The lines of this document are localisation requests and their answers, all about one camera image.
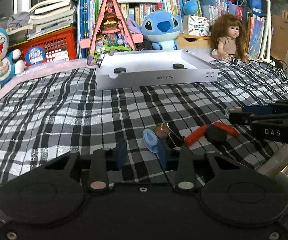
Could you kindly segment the light blue plastic clip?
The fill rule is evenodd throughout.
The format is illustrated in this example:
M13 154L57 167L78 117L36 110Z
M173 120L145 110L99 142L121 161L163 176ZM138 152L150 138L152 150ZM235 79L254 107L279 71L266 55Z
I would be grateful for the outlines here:
M144 129L142 132L142 138L145 143L145 146L148 148L148 150L152 153L158 152L158 137L151 129Z

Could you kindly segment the white patterned small box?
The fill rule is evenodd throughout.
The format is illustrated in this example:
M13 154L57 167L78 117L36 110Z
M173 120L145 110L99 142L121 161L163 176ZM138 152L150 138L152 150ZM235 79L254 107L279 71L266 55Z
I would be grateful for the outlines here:
M210 20L206 17L184 16L183 30L191 36L210 36Z

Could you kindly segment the red plastic crate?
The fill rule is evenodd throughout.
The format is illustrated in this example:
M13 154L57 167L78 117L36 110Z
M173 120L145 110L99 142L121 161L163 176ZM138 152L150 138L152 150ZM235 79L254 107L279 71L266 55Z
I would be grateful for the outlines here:
M25 42L10 46L10 50L19 49L20 59L26 66L46 62L61 62L77 58L76 28L69 27L54 31Z

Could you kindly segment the brown haired doll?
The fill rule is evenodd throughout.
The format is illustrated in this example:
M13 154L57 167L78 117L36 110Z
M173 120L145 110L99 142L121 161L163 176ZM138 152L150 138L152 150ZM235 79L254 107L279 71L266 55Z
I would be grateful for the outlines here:
M246 42L246 31L236 16L223 14L215 20L211 30L211 56L214 59L247 62Z

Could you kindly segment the blue Stitch plush toy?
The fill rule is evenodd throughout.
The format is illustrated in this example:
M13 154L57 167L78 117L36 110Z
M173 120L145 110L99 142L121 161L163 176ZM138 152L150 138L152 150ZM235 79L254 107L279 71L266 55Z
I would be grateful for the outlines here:
M136 28L142 35L143 41L137 45L137 50L177 50L176 41L183 30L181 16L158 10L150 13L141 25L132 18L127 18L128 27Z

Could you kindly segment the stack of books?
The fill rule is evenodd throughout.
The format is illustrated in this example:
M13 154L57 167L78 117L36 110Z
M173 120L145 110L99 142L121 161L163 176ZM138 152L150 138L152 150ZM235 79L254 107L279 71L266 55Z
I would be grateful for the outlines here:
M9 17L7 34L11 43L31 40L76 22L77 0L38 0L28 11Z

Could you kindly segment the white cardboard box tray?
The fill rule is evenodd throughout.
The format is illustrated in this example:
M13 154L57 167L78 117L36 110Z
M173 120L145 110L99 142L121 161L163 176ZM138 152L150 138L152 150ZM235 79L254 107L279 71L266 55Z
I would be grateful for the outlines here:
M186 69L173 69L181 63ZM114 69L124 67L125 73ZM106 55L96 68L96 88L107 90L153 85L216 82L219 69L189 50L143 50Z

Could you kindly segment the red plastic tool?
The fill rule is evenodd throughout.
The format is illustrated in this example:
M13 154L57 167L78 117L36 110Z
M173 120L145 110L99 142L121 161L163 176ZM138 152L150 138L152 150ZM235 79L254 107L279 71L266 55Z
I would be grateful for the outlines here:
M216 121L209 125L203 125L185 137L184 143L190 147L200 138L205 137L210 143L223 143L227 139L227 135L238 137L240 133L232 126Z

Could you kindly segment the small black binder clip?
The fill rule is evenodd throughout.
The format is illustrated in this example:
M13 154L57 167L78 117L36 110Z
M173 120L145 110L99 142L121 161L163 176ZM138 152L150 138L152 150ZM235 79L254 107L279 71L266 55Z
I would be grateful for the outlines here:
M99 58L96 60L96 64L97 64L98 68L101 67L105 56L106 56L106 54L101 54L101 55L99 56Z

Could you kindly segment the pink triangular miniature house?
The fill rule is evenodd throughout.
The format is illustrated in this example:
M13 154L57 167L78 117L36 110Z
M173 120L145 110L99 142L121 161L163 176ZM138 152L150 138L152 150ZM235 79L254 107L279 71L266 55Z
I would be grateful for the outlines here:
M105 53L136 50L144 41L139 28L124 18L118 0L79 0L80 52L92 66Z

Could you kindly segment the brown round nut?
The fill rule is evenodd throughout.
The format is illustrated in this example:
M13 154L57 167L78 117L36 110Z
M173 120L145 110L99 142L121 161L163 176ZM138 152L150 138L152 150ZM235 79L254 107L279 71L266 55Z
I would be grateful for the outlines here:
M154 133L158 138L166 139L169 135L169 129L166 125L159 125L154 128Z

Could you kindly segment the black white plaid cloth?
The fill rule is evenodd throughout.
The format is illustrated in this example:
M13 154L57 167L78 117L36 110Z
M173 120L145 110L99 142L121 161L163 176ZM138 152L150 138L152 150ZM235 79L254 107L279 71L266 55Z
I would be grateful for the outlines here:
M127 141L122 170L109 181L160 183L171 178L144 145L142 132L162 122L183 136L201 125L227 122L231 109L288 100L279 70L219 61L213 83L96 90L95 71L77 69L18 84L0 100L0 185L69 150L90 154Z

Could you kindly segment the black round disc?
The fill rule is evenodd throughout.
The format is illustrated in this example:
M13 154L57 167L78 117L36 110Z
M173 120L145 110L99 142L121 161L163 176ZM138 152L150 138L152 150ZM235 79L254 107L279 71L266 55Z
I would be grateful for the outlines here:
M120 73L125 73L125 72L126 72L126 68L124 67L119 67L119 68L114 69L115 74L120 74Z
M181 63L174 63L172 67L173 69L186 69L185 66Z

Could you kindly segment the wooden drawer box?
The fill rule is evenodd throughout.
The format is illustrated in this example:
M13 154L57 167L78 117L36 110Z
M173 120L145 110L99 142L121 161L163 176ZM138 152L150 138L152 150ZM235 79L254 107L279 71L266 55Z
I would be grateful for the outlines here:
M211 37L180 34L175 40L179 49L211 48Z

